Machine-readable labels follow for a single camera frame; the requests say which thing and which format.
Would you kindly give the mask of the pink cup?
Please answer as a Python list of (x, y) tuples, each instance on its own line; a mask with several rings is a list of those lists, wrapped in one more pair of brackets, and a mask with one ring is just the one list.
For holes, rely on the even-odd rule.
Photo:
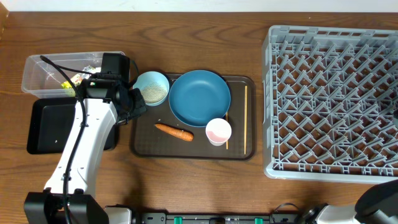
[[(215, 118), (212, 119), (205, 128), (206, 136), (209, 142), (214, 146), (221, 146), (226, 143), (226, 128), (225, 128), (226, 121), (222, 118)], [(232, 134), (232, 129), (230, 125), (230, 137)]]

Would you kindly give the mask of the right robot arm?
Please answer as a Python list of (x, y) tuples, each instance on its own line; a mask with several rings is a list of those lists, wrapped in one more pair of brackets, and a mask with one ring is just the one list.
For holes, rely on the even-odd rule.
[(354, 205), (327, 203), (309, 209), (296, 221), (305, 224), (397, 224), (397, 181), (368, 189)]

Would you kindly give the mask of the yellow snack wrapper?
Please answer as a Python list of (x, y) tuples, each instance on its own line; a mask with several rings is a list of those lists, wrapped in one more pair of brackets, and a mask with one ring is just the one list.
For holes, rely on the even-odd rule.
[(73, 77), (70, 78), (70, 82), (65, 81), (61, 84), (61, 87), (63, 89), (72, 89), (72, 84), (74, 84), (75, 86), (78, 86), (82, 80), (84, 79), (84, 75), (82, 73), (77, 73), (76, 75), (74, 75)]

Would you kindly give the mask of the white tissue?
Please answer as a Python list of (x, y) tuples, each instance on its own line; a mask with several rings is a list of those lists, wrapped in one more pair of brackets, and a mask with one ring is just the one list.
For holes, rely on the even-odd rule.
[(94, 74), (94, 73), (99, 73), (101, 71), (101, 67), (93, 67), (91, 65), (88, 65), (87, 67), (85, 67), (81, 72), (83, 74)]

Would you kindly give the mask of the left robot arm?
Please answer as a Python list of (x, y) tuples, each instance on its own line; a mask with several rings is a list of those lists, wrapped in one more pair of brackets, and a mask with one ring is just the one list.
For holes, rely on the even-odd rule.
[(91, 78), (76, 90), (72, 129), (60, 161), (42, 192), (29, 192), (24, 211), (29, 223), (134, 223), (124, 205), (103, 208), (95, 186), (110, 131), (146, 112), (133, 82)]

